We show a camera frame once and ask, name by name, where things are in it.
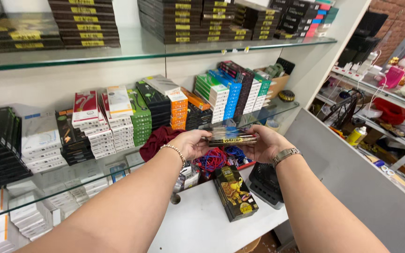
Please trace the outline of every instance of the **hand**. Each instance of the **hand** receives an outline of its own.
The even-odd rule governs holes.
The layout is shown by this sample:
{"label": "hand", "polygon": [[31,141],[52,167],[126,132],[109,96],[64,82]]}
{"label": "hand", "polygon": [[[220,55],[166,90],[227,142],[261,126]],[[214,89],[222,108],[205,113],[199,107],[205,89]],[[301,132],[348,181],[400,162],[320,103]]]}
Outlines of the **hand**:
{"label": "hand", "polygon": [[193,160],[195,158],[205,155],[210,148],[207,142],[202,137],[212,136],[211,133],[205,130],[191,130],[188,132],[180,133],[168,144],[175,146],[179,149],[186,160]]}
{"label": "hand", "polygon": [[257,143],[254,145],[239,145],[246,157],[262,164],[272,164],[273,158],[284,149],[294,148],[284,136],[266,126],[252,125],[248,134],[256,134]]}

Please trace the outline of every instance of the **metal watch band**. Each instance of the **metal watch band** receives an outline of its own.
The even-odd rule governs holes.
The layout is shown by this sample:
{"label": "metal watch band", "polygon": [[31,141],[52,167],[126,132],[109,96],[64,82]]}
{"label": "metal watch band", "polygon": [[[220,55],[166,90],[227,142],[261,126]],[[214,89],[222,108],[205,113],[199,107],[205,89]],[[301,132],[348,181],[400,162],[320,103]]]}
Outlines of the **metal watch band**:
{"label": "metal watch band", "polygon": [[279,152],[274,158],[273,158],[273,164],[276,167],[278,163],[280,163],[282,160],[285,158],[293,155],[293,154],[300,154],[302,155],[301,151],[297,148],[291,148],[291,149],[284,149],[281,152]]}

